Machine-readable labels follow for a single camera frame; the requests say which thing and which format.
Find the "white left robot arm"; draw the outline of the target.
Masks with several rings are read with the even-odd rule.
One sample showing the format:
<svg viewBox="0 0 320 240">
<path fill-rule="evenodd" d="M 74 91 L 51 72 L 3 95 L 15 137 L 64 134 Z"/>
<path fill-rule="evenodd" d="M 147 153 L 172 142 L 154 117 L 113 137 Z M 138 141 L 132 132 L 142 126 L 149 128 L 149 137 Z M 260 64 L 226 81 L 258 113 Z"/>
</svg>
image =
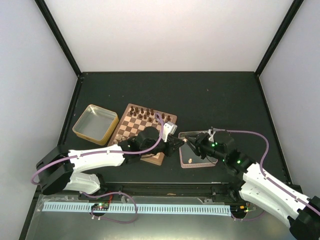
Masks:
<svg viewBox="0 0 320 240">
<path fill-rule="evenodd" d="M 149 126 L 136 136 L 104 148 L 69 150 L 59 145 L 36 164 L 31 182 L 39 185 L 44 195 L 78 191 L 101 200 L 108 188 L 102 176 L 87 171 L 136 163 L 145 155 L 162 153 L 169 157 L 185 143 L 173 136 L 171 129 L 167 123 L 160 130 Z"/>
</svg>

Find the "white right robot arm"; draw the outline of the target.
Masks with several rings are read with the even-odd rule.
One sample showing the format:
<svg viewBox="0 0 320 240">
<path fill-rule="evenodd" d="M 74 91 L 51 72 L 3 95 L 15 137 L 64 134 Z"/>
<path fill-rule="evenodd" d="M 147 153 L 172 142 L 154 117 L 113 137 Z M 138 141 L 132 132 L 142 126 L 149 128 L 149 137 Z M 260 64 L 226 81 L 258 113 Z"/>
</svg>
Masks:
<svg viewBox="0 0 320 240">
<path fill-rule="evenodd" d="M 297 240 L 320 238 L 320 198 L 294 190 L 263 168 L 262 162 L 239 151 L 231 132 L 211 128 L 184 137 L 194 154 L 223 162 L 227 171 L 241 180 L 227 189 L 234 202 L 243 199 L 257 205 L 285 224 Z"/>
</svg>

